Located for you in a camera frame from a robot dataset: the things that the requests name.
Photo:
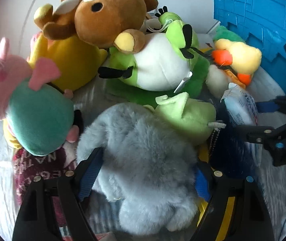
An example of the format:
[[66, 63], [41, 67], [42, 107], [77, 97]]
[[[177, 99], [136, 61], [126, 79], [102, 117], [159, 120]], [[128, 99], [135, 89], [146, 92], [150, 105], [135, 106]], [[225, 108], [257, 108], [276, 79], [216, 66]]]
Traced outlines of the white blue wipes packet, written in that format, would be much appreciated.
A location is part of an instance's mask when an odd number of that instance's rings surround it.
[[244, 88], [231, 82], [221, 100], [226, 106], [236, 138], [252, 156], [254, 165], [259, 167], [263, 147], [259, 144], [246, 142], [240, 134], [241, 126], [253, 127], [258, 125], [258, 110], [254, 98]]

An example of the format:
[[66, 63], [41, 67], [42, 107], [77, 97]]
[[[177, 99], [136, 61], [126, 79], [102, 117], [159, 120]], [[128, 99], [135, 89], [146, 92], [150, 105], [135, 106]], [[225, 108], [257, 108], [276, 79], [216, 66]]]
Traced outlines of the small green frog keychain plush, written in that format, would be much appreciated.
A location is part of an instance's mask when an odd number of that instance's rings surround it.
[[169, 123], [193, 145], [204, 143], [213, 130], [226, 127], [225, 123], [216, 120], [213, 104], [190, 98], [187, 92], [173, 97], [159, 96], [155, 102], [156, 108], [150, 105], [145, 105], [145, 108]]

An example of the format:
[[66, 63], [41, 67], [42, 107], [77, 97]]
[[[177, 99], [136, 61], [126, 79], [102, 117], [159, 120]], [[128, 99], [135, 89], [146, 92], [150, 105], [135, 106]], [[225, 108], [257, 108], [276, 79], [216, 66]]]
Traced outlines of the grey fluffy plush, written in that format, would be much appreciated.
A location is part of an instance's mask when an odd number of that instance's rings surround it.
[[121, 200], [119, 224], [146, 236], [179, 231], [197, 214], [193, 146], [147, 108], [119, 103], [104, 110], [80, 136], [77, 161], [103, 149], [93, 189]]

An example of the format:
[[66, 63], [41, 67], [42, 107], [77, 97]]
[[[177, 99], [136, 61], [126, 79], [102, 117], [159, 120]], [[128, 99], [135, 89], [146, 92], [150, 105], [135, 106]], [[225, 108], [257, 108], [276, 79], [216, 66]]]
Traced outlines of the orange yellow fabric piece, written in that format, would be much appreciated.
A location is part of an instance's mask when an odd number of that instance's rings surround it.
[[243, 89], [246, 89], [246, 85], [243, 84], [238, 77], [232, 73], [231, 70], [223, 70], [225, 72], [225, 74], [229, 77], [230, 82], [235, 83], [237, 85], [239, 85], [240, 87], [242, 87]]

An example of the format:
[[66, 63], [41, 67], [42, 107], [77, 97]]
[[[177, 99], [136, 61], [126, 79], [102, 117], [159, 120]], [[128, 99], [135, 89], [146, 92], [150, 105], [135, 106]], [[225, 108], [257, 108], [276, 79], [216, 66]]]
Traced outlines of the maroon knitted hat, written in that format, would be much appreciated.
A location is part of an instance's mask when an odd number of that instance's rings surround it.
[[16, 151], [13, 156], [14, 193], [18, 206], [22, 204], [27, 189], [35, 176], [53, 179], [62, 176], [66, 171], [73, 170], [76, 162], [77, 143], [64, 145], [46, 156], [33, 156], [24, 148]]

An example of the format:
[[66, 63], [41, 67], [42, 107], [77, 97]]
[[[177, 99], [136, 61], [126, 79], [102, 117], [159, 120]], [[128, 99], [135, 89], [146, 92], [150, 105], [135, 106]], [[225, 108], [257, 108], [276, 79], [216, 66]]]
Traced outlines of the yellow duck green-hat plush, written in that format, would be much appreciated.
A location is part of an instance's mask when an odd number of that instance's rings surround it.
[[261, 51], [224, 26], [216, 28], [213, 41], [215, 49], [211, 56], [216, 65], [231, 70], [243, 84], [250, 85], [261, 64]]

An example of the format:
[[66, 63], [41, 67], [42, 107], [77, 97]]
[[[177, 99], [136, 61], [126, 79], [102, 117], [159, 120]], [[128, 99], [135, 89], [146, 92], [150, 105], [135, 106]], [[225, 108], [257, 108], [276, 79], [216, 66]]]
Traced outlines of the small cream plush figure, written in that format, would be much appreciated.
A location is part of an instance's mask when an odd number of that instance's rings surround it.
[[219, 69], [216, 65], [211, 64], [208, 69], [205, 83], [210, 93], [220, 100], [224, 92], [228, 90], [230, 80], [223, 70]]

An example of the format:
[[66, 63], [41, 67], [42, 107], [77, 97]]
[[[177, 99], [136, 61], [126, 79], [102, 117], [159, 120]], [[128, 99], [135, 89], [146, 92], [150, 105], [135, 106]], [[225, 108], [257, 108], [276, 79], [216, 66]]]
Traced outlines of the blue plastic storage crate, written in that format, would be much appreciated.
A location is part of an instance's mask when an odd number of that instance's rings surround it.
[[214, 0], [214, 18], [262, 52], [261, 67], [286, 94], [286, 0]]

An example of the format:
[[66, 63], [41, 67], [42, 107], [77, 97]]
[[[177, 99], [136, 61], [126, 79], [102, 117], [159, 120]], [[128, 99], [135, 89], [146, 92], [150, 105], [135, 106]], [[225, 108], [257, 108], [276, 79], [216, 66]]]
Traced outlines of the teal-shirt pink pig plush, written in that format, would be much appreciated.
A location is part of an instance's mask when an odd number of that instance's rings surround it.
[[65, 142], [75, 143], [80, 128], [74, 122], [73, 92], [50, 86], [61, 72], [51, 59], [41, 57], [34, 67], [22, 57], [9, 54], [10, 42], [0, 41], [0, 121], [24, 149], [46, 156]]

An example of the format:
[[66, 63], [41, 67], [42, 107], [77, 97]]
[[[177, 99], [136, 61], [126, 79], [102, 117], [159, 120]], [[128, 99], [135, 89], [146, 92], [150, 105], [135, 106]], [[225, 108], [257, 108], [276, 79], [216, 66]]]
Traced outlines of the yellow plush body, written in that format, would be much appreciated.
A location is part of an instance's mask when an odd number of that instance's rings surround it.
[[[76, 37], [71, 37], [63, 42], [55, 41], [48, 46], [48, 40], [40, 35], [36, 45], [41, 46], [41, 53], [30, 57], [31, 67], [41, 58], [48, 58], [55, 62], [61, 75], [50, 82], [50, 86], [63, 93], [66, 89], [72, 92], [88, 83], [97, 74], [98, 68], [104, 62], [107, 52], [94, 46], [83, 44]], [[79, 126], [80, 133], [83, 131], [82, 112], [76, 111], [74, 122]]]

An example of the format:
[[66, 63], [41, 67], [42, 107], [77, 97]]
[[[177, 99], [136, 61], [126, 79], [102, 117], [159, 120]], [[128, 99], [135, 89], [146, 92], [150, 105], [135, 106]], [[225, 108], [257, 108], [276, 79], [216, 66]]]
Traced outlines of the brown bear plush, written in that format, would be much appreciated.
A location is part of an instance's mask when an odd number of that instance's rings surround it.
[[74, 18], [76, 33], [98, 48], [138, 53], [146, 43], [140, 31], [146, 14], [157, 6], [158, 0], [82, 0]]

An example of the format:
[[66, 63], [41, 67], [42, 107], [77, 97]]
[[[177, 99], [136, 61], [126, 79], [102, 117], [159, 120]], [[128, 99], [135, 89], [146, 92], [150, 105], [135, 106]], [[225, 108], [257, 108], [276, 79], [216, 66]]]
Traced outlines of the small pink pig plush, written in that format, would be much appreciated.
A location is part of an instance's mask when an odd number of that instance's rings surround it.
[[34, 35], [32, 36], [31, 41], [30, 41], [30, 48], [31, 48], [31, 50], [33, 50], [34, 45], [35, 45], [35, 43], [36, 43], [38, 37], [39, 37], [41, 34], [42, 34], [42, 32], [38, 32], [38, 33], [36, 33], [36, 34], [34, 34]]

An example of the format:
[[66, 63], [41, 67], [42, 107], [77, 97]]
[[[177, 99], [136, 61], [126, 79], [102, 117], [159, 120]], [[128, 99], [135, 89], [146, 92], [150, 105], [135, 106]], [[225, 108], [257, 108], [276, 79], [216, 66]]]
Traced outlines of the brown deer plush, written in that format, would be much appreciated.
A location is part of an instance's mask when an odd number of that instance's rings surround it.
[[34, 13], [34, 23], [50, 40], [64, 40], [76, 34], [74, 17], [82, 0], [60, 0], [57, 9], [51, 4], [39, 7]]

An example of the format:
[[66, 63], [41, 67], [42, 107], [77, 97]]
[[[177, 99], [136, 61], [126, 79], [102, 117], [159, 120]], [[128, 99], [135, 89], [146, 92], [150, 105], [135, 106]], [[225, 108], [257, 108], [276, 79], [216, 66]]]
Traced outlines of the yellow duck keychain toy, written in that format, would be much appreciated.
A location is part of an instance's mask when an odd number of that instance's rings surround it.
[[226, 240], [232, 222], [235, 197], [230, 195], [229, 181], [209, 164], [206, 143], [198, 148], [195, 188], [200, 198], [199, 219], [193, 240]]

